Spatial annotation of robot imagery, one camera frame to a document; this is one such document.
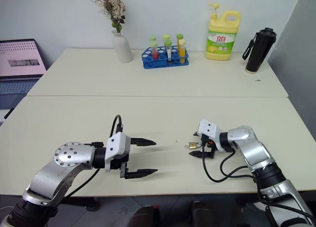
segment dish soap bottle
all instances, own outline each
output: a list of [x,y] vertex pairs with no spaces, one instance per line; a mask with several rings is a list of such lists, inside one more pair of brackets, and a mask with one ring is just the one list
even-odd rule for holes
[[[235,37],[240,24],[241,15],[238,11],[226,11],[221,18],[217,18],[216,9],[219,4],[209,4],[214,7],[211,15],[206,45],[206,58],[213,60],[228,60],[231,56]],[[231,21],[229,16],[237,19]]]

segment black thermos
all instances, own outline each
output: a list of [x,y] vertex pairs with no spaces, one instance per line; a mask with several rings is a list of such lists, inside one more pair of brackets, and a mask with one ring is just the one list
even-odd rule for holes
[[256,33],[255,40],[252,39],[250,41],[248,48],[242,55],[242,58],[246,60],[253,47],[246,66],[246,72],[256,73],[258,71],[276,38],[277,34],[271,28],[265,28]]

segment bottle label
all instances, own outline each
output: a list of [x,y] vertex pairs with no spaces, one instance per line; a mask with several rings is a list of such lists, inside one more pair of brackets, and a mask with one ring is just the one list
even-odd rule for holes
[[236,33],[221,33],[208,31],[206,52],[216,54],[231,54]]

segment white table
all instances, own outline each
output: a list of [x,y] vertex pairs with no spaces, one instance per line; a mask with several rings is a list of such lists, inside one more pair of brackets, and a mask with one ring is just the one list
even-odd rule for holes
[[[203,118],[223,130],[251,126],[298,190],[316,189],[316,179],[308,178],[315,176],[316,143],[287,98],[28,96],[0,127],[1,194],[20,195],[63,143],[106,141],[116,114],[122,116],[126,134],[157,142],[154,147],[132,146],[130,170],[158,171],[132,180],[120,179],[118,170],[102,171],[77,196],[256,191],[250,179],[211,182],[201,160],[188,155],[184,145],[198,141],[192,134]],[[215,178],[221,177],[219,163],[227,155],[217,152],[207,161]],[[240,165],[244,161],[237,152],[225,170]],[[92,172],[81,172],[71,189]]]
[[67,49],[28,95],[287,97],[267,61],[251,75],[241,53],[214,61],[189,52],[188,66],[160,69],[144,69],[141,53],[122,64],[112,49]]

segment test tube rack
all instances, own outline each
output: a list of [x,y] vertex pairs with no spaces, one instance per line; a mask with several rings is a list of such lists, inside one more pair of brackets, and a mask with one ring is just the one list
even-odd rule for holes
[[[189,64],[188,61],[188,52],[186,50],[185,57],[180,57],[178,52],[178,47],[171,47],[171,64],[168,63],[168,58],[164,49],[164,46],[157,47],[159,57],[158,59],[153,59],[152,49],[151,47],[147,48],[142,53],[142,60],[145,69],[153,69],[153,68],[167,68],[167,67],[177,67],[177,66],[185,66]],[[185,59],[184,63],[180,63],[180,59]]]

